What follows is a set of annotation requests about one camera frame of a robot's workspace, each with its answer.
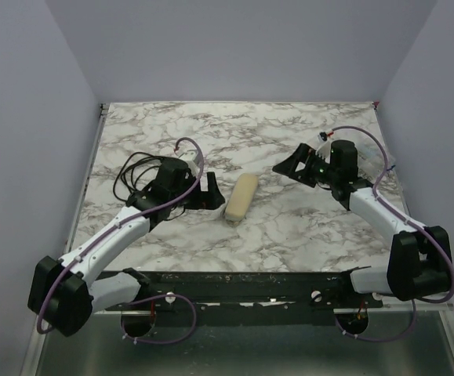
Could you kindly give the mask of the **beige umbrella case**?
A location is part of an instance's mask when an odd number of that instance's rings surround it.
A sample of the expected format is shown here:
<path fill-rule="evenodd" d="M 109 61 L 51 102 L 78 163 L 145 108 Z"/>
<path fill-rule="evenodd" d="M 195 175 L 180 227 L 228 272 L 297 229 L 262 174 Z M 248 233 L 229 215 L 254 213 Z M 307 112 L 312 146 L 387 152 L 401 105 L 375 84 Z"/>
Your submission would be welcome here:
<path fill-rule="evenodd" d="M 254 174 L 243 173 L 239 176 L 223 213 L 228 222 L 239 223 L 244 219 L 255 196 L 258 182 L 258 176 Z"/>

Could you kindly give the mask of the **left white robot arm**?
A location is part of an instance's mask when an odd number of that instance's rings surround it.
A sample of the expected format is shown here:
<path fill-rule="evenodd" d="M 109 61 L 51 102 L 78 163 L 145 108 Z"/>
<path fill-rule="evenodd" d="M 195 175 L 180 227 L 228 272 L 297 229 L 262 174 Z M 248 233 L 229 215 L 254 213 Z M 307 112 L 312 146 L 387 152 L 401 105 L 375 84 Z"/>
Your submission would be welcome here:
<path fill-rule="evenodd" d="M 174 208 L 216 210 L 225 199 L 213 172 L 177 158 L 164 160 L 142 190 L 131 193 L 118 214 L 93 238 L 35 267 L 28 308 L 37 314 L 37 331 L 47 322 L 65 336 L 78 332 L 92 314 L 129 304 L 143 294 L 143 278 L 133 269 L 112 277 L 100 274 L 129 245 L 168 219 Z"/>

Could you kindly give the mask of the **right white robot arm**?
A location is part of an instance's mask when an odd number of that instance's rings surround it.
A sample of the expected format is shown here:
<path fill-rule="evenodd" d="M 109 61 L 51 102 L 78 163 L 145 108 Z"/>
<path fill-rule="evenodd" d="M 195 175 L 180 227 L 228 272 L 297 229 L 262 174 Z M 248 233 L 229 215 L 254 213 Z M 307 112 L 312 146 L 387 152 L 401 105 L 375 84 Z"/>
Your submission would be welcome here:
<path fill-rule="evenodd" d="M 449 236 L 440 226 L 428 227 L 389 205 L 373 184 L 358 174 L 358 151 L 353 142 L 329 143 L 329 156 L 305 143 L 272 170 L 309 187 L 323 184 L 346 210 L 361 217 L 390 245 L 384 267 L 350 272 L 359 294 L 393 295 L 401 301 L 451 291 Z"/>

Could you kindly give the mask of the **clear plastic screw box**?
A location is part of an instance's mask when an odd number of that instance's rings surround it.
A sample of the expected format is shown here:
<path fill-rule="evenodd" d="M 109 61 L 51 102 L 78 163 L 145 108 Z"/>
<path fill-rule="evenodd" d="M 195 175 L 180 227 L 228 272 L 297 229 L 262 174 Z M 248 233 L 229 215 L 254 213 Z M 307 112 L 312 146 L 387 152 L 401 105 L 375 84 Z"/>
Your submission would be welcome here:
<path fill-rule="evenodd" d="M 368 144 L 360 144 L 358 150 L 358 173 L 371 183 L 375 183 L 383 170 L 387 176 L 396 167 L 396 160 L 388 153 L 387 163 L 384 163 L 383 155 L 378 148 Z"/>

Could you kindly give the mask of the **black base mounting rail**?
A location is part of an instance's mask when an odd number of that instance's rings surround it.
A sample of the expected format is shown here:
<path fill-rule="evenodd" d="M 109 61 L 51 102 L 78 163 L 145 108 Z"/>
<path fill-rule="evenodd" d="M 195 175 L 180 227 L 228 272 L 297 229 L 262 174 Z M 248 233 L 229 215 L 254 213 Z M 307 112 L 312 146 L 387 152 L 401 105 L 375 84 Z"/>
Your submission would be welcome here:
<path fill-rule="evenodd" d="M 382 307 L 370 294 L 351 286 L 350 274 L 341 273 L 234 273 L 234 272 L 135 272 L 143 285 L 136 305 L 118 303 L 111 311 L 153 312 L 158 324 L 178 327 L 187 323 L 189 305 L 177 299 L 155 304 L 143 298 L 177 294 L 191 300 L 197 324 L 210 327 L 299 325 L 332 326 L 335 312 Z"/>

